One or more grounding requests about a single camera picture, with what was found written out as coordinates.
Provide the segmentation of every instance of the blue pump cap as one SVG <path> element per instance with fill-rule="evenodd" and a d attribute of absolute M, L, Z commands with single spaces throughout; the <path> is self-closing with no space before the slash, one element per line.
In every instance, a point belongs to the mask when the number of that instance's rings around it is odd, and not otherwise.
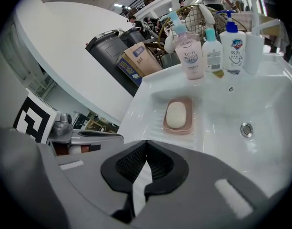
<path fill-rule="evenodd" d="M 235 13 L 234 10 L 222 10 L 217 12 L 219 13 L 226 13 L 227 14 L 227 24 L 226 24 L 226 31 L 230 33 L 237 33 L 238 32 L 238 26 L 235 24 L 235 22 L 232 21 L 232 13 Z"/>
<path fill-rule="evenodd" d="M 184 24 L 181 23 L 181 20 L 180 18 L 178 17 L 176 11 L 172 11 L 170 12 L 169 14 L 161 17 L 160 21 L 162 21 L 163 19 L 167 18 L 167 17 L 170 17 L 170 20 L 173 22 L 174 24 L 174 31 L 180 35 L 180 34 L 183 34 L 185 32 L 187 32 L 187 28 Z"/>
<path fill-rule="evenodd" d="M 216 33 L 213 28 L 205 29 L 206 38 L 209 42 L 214 42 L 216 40 Z"/>

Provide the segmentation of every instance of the soap bottle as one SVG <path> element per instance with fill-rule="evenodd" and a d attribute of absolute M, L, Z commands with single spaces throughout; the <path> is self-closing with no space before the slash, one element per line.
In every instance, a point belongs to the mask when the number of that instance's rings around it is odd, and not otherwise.
<path fill-rule="evenodd" d="M 216 33 L 213 28 L 205 29 L 207 41 L 202 46 L 205 71 L 215 72 L 222 68 L 223 47 L 216 40 Z"/>
<path fill-rule="evenodd" d="M 227 14 L 226 31 L 220 34 L 223 46 L 223 68 L 230 71 L 241 70 L 243 67 L 246 34 L 238 30 L 232 21 L 233 10 L 224 10 L 217 13 Z"/>
<path fill-rule="evenodd" d="M 174 24 L 173 30 L 176 32 L 177 36 L 173 40 L 172 45 L 181 61 L 187 79 L 193 80 L 202 78 L 204 76 L 204 71 L 199 35 L 187 31 L 186 26 L 181 23 L 175 11 L 162 17 L 161 20 L 167 17 L 170 17 Z"/>

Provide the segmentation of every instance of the cardboard box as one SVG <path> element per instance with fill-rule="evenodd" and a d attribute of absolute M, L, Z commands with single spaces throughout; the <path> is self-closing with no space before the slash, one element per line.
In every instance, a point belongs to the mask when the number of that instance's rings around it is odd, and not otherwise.
<path fill-rule="evenodd" d="M 116 64 L 138 86 L 141 84 L 142 77 L 162 70 L 160 64 L 142 42 L 126 49 L 119 56 Z"/>

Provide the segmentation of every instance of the white soap bar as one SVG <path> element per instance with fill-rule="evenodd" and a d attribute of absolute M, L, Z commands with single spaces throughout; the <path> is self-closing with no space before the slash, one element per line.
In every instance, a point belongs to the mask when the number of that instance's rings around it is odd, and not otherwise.
<path fill-rule="evenodd" d="M 181 102 L 174 102 L 168 106 L 166 114 L 167 125 L 177 129 L 186 123 L 186 108 Z"/>

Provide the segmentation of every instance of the soap dish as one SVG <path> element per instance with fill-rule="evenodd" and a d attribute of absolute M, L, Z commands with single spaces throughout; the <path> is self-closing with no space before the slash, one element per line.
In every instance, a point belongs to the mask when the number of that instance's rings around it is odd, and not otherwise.
<path fill-rule="evenodd" d="M 177 128 L 177 129 L 169 127 L 167 125 L 167 120 L 166 120 L 167 109 L 169 105 L 174 102 L 183 103 L 186 108 L 186 123 L 181 128 Z M 173 133 L 173 134 L 180 134 L 180 135 L 189 134 L 192 130 L 192 116 L 193 116 L 193 105 L 192 105 L 191 98 L 188 98 L 188 97 L 174 98 L 169 101 L 167 109 L 166 109 L 166 113 L 165 113 L 165 117 L 163 121 L 164 130 L 168 133 Z"/>

